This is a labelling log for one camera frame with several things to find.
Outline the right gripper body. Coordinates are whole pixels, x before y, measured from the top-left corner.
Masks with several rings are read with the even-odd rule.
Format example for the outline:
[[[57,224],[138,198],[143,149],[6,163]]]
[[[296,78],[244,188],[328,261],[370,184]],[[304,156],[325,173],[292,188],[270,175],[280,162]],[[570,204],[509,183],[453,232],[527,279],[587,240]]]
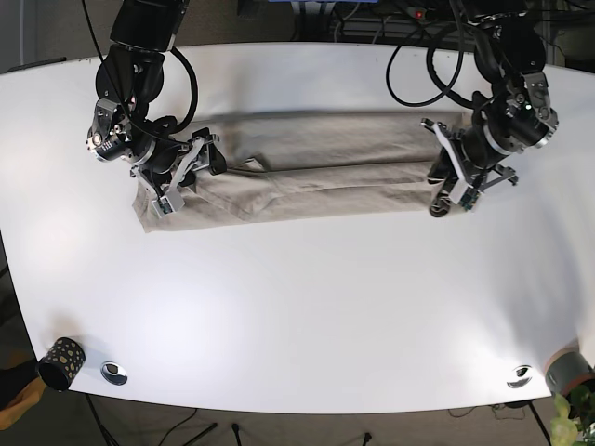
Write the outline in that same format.
[[[199,152],[208,141],[217,145],[219,136],[211,132],[193,132],[186,142],[171,140],[151,148],[146,161],[131,167],[130,176],[149,193],[157,216],[174,214],[184,206],[181,190],[195,184],[197,174],[201,172]]]

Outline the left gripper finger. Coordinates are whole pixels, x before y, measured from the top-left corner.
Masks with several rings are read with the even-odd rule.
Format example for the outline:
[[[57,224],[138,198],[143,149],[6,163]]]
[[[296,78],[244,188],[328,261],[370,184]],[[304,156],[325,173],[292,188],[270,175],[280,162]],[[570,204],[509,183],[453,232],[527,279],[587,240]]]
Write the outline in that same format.
[[[442,182],[456,182],[456,170],[448,153],[440,153],[428,172],[428,183],[430,185],[438,185]]]
[[[443,218],[464,214],[464,209],[451,201],[443,184],[435,184],[431,189],[429,213],[432,217]]]

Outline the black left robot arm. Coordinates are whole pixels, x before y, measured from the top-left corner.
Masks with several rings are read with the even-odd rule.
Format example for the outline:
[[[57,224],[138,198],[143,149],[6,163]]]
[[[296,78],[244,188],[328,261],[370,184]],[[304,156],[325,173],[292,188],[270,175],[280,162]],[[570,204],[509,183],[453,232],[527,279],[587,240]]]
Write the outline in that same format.
[[[421,124],[438,139],[441,150],[428,182],[434,186],[429,212],[446,216],[456,207],[473,209],[489,188],[507,181],[517,185],[516,171],[503,160],[527,149],[544,147],[559,126],[551,107],[544,68],[546,50],[534,26],[526,18],[523,1],[453,1],[453,22],[428,43],[426,68],[439,93],[418,102],[427,107],[449,98],[470,110],[470,125],[456,129],[423,119]],[[471,99],[454,91],[455,77],[444,83],[433,64],[434,53],[452,32],[469,33],[474,39],[474,61],[492,94],[474,92]]]

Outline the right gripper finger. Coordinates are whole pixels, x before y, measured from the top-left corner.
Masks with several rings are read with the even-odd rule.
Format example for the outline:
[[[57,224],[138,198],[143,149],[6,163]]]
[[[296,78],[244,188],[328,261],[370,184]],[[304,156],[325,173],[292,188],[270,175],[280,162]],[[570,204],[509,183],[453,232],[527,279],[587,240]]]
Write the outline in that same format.
[[[205,170],[212,176],[224,174],[228,170],[227,161],[213,141],[206,142],[200,152],[199,170]]]

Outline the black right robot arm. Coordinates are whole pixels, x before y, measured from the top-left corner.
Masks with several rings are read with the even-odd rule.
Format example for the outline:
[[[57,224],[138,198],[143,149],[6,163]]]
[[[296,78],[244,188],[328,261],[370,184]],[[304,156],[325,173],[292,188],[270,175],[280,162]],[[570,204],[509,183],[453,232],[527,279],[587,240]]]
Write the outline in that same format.
[[[187,141],[174,136],[192,121],[198,105],[195,71],[174,42],[186,14],[185,1],[125,1],[111,31],[108,54],[100,56],[95,78],[98,100],[86,145],[101,162],[122,159],[130,175],[152,195],[158,216],[179,211],[181,191],[201,170],[216,176],[227,162],[218,136],[204,127]],[[184,67],[190,81],[190,106],[182,120],[167,115],[148,119],[150,104],[162,91],[165,53]]]

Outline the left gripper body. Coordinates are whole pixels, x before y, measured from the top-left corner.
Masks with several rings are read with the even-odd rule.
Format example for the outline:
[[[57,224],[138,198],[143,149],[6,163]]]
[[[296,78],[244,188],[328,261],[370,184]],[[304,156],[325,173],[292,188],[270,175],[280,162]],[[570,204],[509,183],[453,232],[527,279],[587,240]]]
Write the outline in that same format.
[[[448,153],[456,170],[456,182],[442,182],[451,201],[464,210],[475,207],[481,196],[502,182],[518,184],[516,171],[504,166],[502,161],[515,152],[505,148],[493,137],[488,121],[481,116],[471,118],[470,127],[449,128],[442,122],[428,118],[421,125],[438,140],[440,153]]]

